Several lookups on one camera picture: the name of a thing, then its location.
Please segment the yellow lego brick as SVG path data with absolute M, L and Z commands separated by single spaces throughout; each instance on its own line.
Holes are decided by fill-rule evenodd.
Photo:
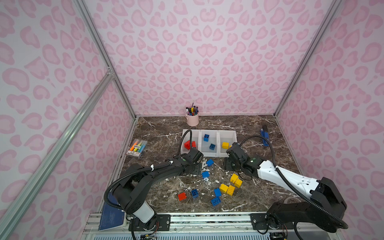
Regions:
M 227 143 L 227 142 L 222 142 L 222 149 L 229 149 L 230 148 L 230 144 Z

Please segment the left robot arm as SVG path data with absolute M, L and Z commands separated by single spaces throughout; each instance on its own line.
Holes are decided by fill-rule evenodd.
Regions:
M 161 164 L 143 167 L 134 164 L 125 174 L 112 182 L 104 192 L 104 202 L 128 216 L 137 218 L 151 229 L 157 222 L 157 213 L 146 202 L 151 187 L 165 179 L 191 174 L 203 158 L 203 153 L 191 146 L 188 153 L 178 151 Z

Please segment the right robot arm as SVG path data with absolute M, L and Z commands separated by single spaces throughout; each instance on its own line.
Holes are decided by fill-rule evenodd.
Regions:
M 273 203 L 266 212 L 264 220 L 260 223 L 255 222 L 255 226 L 263 225 L 268 229 L 292 223 L 296 230 L 298 223 L 310 223 L 328 233 L 348 229 L 348 224 L 343 220 L 347 203 L 335 183 L 326 177 L 317 180 L 279 167 L 270 141 L 259 135 L 256 137 L 268 144 L 271 160 L 249 156 L 243 149 L 243 145 L 250 140 L 246 138 L 241 143 L 233 143 L 227 149 L 226 166 L 231 171 L 242 172 L 249 177 L 274 183 L 295 193 L 301 201 L 292 204 Z

